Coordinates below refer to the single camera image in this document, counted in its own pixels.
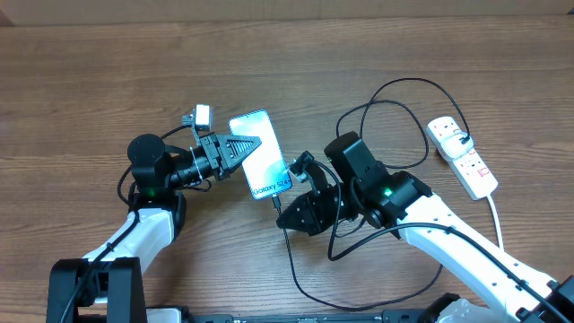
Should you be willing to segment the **Samsung Galaxy smartphone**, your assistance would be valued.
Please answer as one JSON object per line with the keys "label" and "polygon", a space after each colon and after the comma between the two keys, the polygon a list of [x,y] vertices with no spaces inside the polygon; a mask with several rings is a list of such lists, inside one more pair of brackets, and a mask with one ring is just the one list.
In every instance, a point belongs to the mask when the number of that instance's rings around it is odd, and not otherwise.
{"label": "Samsung Galaxy smartphone", "polygon": [[233,135],[257,136],[261,144],[242,162],[242,167],[255,200],[277,195],[292,188],[285,159],[271,119],[261,109],[229,121]]}

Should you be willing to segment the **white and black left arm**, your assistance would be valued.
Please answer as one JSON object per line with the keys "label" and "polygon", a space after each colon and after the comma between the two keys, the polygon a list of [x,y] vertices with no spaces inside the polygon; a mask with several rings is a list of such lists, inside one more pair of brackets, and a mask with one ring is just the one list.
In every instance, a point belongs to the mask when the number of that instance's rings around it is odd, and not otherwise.
{"label": "white and black left arm", "polygon": [[185,307],[148,307],[143,274],[180,234],[186,220],[183,192],[230,176],[261,141],[256,136],[210,133],[186,150],[145,134],[127,149],[135,179],[126,222],[82,258],[61,259],[48,286],[49,322],[188,322]]}

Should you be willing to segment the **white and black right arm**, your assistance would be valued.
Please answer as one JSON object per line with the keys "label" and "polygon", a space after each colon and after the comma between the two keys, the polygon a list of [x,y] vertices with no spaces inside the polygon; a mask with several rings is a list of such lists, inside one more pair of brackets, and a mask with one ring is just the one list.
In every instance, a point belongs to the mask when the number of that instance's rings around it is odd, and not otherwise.
{"label": "white and black right arm", "polygon": [[291,173],[311,190],[279,214],[279,228],[313,236],[361,215],[375,232],[339,254],[329,252],[330,260],[391,233],[437,260],[484,302],[475,306],[446,293],[419,314],[420,322],[573,320],[571,278],[558,282],[507,254],[414,175],[389,173],[357,133],[339,135],[325,154],[329,166],[308,152],[291,164]]}

